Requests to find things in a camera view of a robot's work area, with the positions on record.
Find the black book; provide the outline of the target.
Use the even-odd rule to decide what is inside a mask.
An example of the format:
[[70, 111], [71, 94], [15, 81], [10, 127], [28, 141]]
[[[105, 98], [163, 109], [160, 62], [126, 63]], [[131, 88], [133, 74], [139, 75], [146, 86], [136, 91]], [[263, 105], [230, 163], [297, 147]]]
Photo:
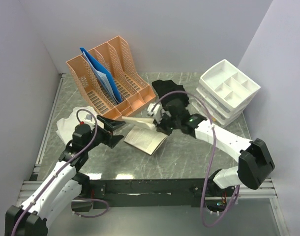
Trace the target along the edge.
[[148, 155], [153, 155], [168, 137], [164, 133], [157, 132], [154, 118], [122, 116], [121, 119], [127, 124], [134, 125], [126, 135], [124, 142]]

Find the black cloth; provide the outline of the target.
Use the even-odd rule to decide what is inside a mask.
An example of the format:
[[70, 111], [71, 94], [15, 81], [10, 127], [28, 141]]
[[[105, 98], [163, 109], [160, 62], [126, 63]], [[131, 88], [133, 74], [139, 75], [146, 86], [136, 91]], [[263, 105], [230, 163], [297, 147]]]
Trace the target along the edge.
[[[172, 80], [156, 80], [152, 82], [152, 86], [158, 94], [159, 98], [163, 97], [169, 92], [185, 91], [183, 85], [177, 85]], [[167, 105], [167, 103], [172, 101], [173, 99], [180, 99], [185, 107], [189, 105], [189, 97], [187, 94], [174, 93], [161, 100], [162, 107], [164, 108]]]

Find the blue document folder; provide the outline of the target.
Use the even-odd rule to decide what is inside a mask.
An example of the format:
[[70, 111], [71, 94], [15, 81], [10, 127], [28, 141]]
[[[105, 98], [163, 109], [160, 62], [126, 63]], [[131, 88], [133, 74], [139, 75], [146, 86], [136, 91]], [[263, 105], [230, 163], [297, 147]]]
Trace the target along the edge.
[[119, 104], [122, 102], [122, 98], [119, 90], [115, 85], [115, 81], [110, 74], [110, 72], [98, 61], [96, 60], [85, 48], [80, 47], [83, 56], [89, 63], [93, 73], [95, 74], [98, 81], [102, 84], [103, 88], [106, 90], [107, 94]]

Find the white plastic drawer unit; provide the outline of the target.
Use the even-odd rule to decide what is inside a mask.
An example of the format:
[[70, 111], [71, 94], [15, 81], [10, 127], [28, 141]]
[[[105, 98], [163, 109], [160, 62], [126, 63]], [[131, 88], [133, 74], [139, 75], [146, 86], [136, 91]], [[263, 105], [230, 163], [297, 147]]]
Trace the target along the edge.
[[222, 127], [238, 118], [261, 87], [226, 59], [201, 75], [195, 95]]

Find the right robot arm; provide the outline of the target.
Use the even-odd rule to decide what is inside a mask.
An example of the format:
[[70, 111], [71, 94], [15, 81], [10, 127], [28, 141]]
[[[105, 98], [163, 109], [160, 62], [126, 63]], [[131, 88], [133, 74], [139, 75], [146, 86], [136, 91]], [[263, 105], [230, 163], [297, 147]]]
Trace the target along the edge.
[[180, 99], [171, 100], [166, 107], [150, 104], [147, 112], [154, 118], [158, 132], [170, 135], [172, 131], [180, 130], [197, 140], [215, 145], [238, 163], [213, 175], [208, 190], [214, 196], [219, 196], [225, 188], [233, 185], [243, 184], [256, 190], [275, 169], [263, 140], [242, 138], [211, 123], [201, 114], [190, 114]]

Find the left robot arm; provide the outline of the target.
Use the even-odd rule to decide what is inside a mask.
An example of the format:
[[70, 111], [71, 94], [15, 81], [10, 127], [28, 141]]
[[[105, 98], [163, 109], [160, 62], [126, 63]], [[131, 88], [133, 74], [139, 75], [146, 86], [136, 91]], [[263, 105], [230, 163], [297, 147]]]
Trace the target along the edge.
[[80, 172], [89, 151], [104, 144], [115, 147], [123, 138], [113, 132], [124, 121], [92, 116], [93, 123], [78, 121], [54, 169], [20, 206], [11, 206], [5, 214], [6, 236], [45, 236], [53, 221], [77, 197], [94, 202], [89, 176]]

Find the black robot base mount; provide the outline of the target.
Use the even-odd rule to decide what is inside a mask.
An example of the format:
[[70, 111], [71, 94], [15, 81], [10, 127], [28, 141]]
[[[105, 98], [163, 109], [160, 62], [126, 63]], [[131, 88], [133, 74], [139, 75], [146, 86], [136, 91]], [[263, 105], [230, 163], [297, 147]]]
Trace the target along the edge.
[[109, 207], [200, 207], [204, 179], [122, 179], [90, 180], [74, 177], [81, 191], [83, 206], [73, 207], [77, 212]]

